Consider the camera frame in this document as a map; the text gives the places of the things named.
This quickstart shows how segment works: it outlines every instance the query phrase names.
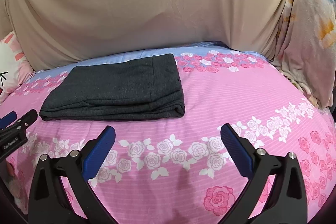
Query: blue gripper pad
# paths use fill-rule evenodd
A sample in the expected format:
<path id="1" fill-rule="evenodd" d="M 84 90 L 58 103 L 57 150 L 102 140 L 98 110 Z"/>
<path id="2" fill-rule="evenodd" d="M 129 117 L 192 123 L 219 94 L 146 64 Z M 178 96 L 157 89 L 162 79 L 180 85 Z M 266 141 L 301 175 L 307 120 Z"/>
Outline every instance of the blue gripper pad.
<path id="1" fill-rule="evenodd" d="M 6 116 L 0 119 L 0 130 L 8 127 L 12 122 L 16 120 L 17 116 L 14 111 L 8 113 Z"/>
<path id="2" fill-rule="evenodd" d="M 107 126 L 98 137 L 96 145 L 83 161 L 82 176 L 85 181 L 93 179 L 97 175 L 115 140 L 116 132 L 114 128 Z"/>
<path id="3" fill-rule="evenodd" d="M 253 177 L 253 159 L 239 140 L 240 137 L 228 123 L 222 126 L 220 130 L 220 137 L 239 173 L 243 177 L 251 179 Z"/>

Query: metal screw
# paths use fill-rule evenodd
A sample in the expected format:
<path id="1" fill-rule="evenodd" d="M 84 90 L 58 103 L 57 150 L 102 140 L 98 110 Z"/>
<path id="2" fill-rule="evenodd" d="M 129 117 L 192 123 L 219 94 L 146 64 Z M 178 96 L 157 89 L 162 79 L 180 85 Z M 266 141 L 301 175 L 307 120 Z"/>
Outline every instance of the metal screw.
<path id="1" fill-rule="evenodd" d="M 79 155 L 79 151 L 78 150 L 72 150 L 70 152 L 70 156 L 73 157 L 73 158 L 77 157 L 78 155 Z"/>
<path id="2" fill-rule="evenodd" d="M 46 160 L 48 158 L 47 154 L 43 154 L 42 156 L 40 156 L 40 160 Z"/>
<path id="3" fill-rule="evenodd" d="M 291 159 L 295 159 L 296 158 L 296 155 L 294 152 L 289 152 L 288 153 L 288 156 L 291 158 Z"/>
<path id="4" fill-rule="evenodd" d="M 258 148 L 258 149 L 257 149 L 257 153 L 258 153 L 258 155 L 263 156 L 263 155 L 266 154 L 266 150 L 265 150 L 265 149 L 262 149 L 262 148 Z"/>

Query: blue clamp handle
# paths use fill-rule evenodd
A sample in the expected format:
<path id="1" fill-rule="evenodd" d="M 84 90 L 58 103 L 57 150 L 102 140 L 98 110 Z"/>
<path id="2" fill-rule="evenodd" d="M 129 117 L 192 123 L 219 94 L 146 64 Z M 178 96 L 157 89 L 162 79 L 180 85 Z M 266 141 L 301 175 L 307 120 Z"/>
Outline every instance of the blue clamp handle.
<path id="1" fill-rule="evenodd" d="M 8 127 L 12 122 L 16 121 L 17 116 L 14 111 L 8 113 L 6 116 L 0 119 L 0 130 Z"/>

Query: black arrow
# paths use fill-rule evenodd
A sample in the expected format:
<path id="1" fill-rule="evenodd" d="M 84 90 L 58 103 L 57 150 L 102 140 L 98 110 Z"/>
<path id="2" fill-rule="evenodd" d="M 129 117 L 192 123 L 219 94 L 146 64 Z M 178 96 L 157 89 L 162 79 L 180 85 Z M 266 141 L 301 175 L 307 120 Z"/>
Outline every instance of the black arrow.
<path id="1" fill-rule="evenodd" d="M 3 75 L 5 75 L 6 73 L 8 73 L 8 71 L 0 73 L 0 79 L 1 79 L 1 85 L 2 85 L 2 86 L 3 86 L 2 78 L 4 78 L 5 80 L 7 80 L 6 77 L 3 76 Z"/>

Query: floral fabric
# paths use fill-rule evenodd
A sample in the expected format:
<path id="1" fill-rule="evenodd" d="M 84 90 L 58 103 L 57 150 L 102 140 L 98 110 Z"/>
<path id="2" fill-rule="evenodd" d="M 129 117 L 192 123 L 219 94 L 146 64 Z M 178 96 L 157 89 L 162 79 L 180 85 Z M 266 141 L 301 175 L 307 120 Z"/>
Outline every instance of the floral fabric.
<path id="1" fill-rule="evenodd" d="M 42 154 L 65 156 L 111 125 L 116 142 L 89 184 L 119 223 L 217 224 L 247 182 L 220 139 L 219 130 L 228 122 L 255 148 L 263 147 L 274 155 L 296 153 L 311 219 L 336 183 L 336 130 L 328 110 L 315 108 L 257 56 L 240 57 L 240 52 L 218 48 L 206 53 L 181 48 L 174 55 L 185 94 L 184 117 L 145 122 L 44 122 L 38 118 L 28 129 L 28 142 L 8 158 L 16 163 L 15 172 L 27 193 Z M 201 64 L 192 65 L 194 61 Z M 216 70 L 207 70 L 207 66 Z M 0 116 L 11 110 L 18 116 L 31 108 L 39 111 L 70 70 L 37 74 L 4 101 Z M 68 181 L 63 183 L 74 210 L 83 215 Z M 261 212 L 272 183 L 270 177 L 252 215 Z"/>

